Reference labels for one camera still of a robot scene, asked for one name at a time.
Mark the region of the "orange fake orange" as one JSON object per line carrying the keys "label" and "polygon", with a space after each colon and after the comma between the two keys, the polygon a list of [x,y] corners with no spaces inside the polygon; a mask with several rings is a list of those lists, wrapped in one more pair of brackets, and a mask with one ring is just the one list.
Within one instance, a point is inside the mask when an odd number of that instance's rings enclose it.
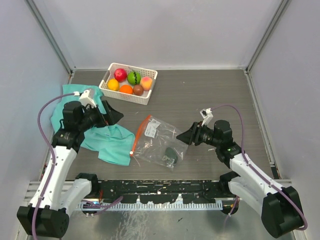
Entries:
{"label": "orange fake orange", "polygon": [[119,92],[132,95],[133,94],[133,88],[130,85],[125,84],[125,85],[122,85],[119,88]]}

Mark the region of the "clear zip bag orange seal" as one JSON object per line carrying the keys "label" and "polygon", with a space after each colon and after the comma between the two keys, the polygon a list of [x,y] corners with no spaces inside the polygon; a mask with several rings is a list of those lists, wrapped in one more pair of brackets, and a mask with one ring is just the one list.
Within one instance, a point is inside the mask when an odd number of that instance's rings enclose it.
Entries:
{"label": "clear zip bag orange seal", "polygon": [[[130,151],[136,160],[144,160],[170,169],[184,159],[188,145],[176,139],[182,132],[175,126],[148,115],[140,124]],[[174,167],[167,167],[163,160],[166,148],[175,150],[178,160]]]}

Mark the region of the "yellow fake lemon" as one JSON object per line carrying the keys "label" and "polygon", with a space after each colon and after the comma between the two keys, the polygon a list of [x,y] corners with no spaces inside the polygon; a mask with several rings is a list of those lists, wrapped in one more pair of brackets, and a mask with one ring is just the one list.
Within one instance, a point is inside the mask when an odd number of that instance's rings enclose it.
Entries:
{"label": "yellow fake lemon", "polygon": [[111,91],[117,92],[120,89],[120,84],[115,78],[112,78],[108,80],[107,88]]}

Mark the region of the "brown fake kiwi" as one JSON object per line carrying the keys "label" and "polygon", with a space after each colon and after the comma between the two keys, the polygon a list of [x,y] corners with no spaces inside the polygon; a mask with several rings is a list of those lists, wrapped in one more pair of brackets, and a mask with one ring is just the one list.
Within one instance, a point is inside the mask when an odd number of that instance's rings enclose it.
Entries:
{"label": "brown fake kiwi", "polygon": [[136,85],[133,87],[133,93],[134,93],[136,96],[142,96],[143,93],[144,93],[144,88],[143,88],[140,84],[136,84]]}

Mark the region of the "red fake apple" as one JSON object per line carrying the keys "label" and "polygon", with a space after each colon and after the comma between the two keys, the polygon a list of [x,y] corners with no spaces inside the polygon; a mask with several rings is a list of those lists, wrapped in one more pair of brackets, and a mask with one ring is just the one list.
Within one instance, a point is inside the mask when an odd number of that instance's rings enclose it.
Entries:
{"label": "red fake apple", "polygon": [[123,68],[117,68],[114,71],[113,75],[114,78],[120,83],[124,82],[127,79],[127,72]]}

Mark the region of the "green fake fruit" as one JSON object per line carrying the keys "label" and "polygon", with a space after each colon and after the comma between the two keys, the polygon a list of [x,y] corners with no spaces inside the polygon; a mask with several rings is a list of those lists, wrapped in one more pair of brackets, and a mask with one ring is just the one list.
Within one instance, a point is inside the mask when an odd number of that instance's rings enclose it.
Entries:
{"label": "green fake fruit", "polygon": [[127,74],[127,81],[132,86],[139,85],[141,81],[141,75],[137,71],[131,71]]}

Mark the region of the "fake peach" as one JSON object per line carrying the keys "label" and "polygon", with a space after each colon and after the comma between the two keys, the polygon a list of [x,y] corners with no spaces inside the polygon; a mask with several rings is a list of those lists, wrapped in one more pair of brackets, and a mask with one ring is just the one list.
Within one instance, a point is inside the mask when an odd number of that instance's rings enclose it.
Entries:
{"label": "fake peach", "polygon": [[142,86],[144,91],[149,91],[152,87],[153,79],[151,77],[145,76],[140,80],[140,85]]}

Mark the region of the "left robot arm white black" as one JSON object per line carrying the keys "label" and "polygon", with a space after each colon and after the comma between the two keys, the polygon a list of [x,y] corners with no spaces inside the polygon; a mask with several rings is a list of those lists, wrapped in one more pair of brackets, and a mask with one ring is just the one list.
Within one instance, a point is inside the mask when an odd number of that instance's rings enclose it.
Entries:
{"label": "left robot arm white black", "polygon": [[85,132],[93,127],[115,125],[123,114],[102,101],[105,113],[88,101],[71,101],[64,105],[60,128],[53,136],[50,160],[38,189],[28,206],[20,206],[17,218],[33,239],[61,239],[69,226],[70,216],[87,196],[95,198],[101,188],[96,174],[80,173],[65,194],[62,189],[67,173],[75,160]]}

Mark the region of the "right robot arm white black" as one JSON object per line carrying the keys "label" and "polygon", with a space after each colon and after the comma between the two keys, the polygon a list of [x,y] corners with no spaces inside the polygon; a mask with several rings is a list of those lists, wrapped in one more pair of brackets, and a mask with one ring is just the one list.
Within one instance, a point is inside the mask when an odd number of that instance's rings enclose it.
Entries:
{"label": "right robot arm white black", "polygon": [[187,145],[204,143],[215,147],[218,159],[231,170],[220,176],[220,193],[225,197],[236,195],[252,207],[272,237],[279,238],[305,227],[298,192],[292,186],[284,187],[274,181],[254,164],[234,141],[228,121],[217,120],[213,129],[194,122],[176,138]]}

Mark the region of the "dark green fake avocado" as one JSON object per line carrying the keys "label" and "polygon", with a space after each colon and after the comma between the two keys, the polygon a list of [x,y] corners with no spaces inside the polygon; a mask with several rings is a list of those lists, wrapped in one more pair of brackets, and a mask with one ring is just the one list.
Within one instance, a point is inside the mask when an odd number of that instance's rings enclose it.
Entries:
{"label": "dark green fake avocado", "polygon": [[177,164],[178,155],[173,148],[171,147],[166,148],[163,156],[163,161],[166,163],[166,166],[169,168],[172,168],[174,167],[174,165]]}

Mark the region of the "teal cloth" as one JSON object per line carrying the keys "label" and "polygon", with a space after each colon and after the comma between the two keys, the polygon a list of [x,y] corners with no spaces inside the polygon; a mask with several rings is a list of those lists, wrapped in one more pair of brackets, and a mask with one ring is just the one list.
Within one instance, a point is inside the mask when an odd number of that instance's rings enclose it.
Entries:
{"label": "teal cloth", "polygon": [[[83,84],[65,84],[62,86],[63,94],[84,92],[86,89],[94,90],[94,102],[98,105],[101,113],[105,114],[102,96],[98,86]],[[130,164],[130,152],[135,141],[135,135],[126,128],[115,124],[102,128],[93,127],[84,133],[81,147],[98,152],[98,158],[107,163],[128,166]]]}

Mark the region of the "white perforated plastic basket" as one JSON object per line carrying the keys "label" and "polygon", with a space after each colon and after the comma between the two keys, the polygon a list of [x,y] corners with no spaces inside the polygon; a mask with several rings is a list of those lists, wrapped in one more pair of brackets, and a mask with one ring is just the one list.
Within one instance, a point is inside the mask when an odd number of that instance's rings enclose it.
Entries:
{"label": "white perforated plastic basket", "polygon": [[[133,94],[128,94],[120,91],[113,91],[108,88],[108,81],[112,78],[114,78],[114,72],[116,69],[124,69],[127,74],[130,72],[137,72],[141,75],[141,77],[150,77],[152,79],[152,83],[150,86],[149,91],[145,91],[141,96]],[[110,64],[108,67],[105,75],[103,76],[101,82],[99,83],[98,87],[102,91],[103,95],[108,97],[108,98],[113,98],[117,100],[122,100],[122,101],[127,101],[131,103],[136,103],[140,105],[147,105],[151,95],[153,93],[154,86],[156,84],[158,72],[153,69],[148,69],[148,68],[141,68],[137,66],[132,66],[132,65],[126,65],[126,64],[120,64],[113,62]]]}

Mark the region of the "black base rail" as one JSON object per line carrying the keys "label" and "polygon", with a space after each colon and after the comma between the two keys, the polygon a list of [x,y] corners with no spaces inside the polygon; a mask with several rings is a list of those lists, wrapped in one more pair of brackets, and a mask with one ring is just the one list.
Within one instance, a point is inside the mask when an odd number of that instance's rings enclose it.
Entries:
{"label": "black base rail", "polygon": [[101,180],[86,198],[112,203],[122,197],[123,204],[174,203],[182,197],[183,204],[215,203],[216,199],[234,199],[222,191],[214,180]]}

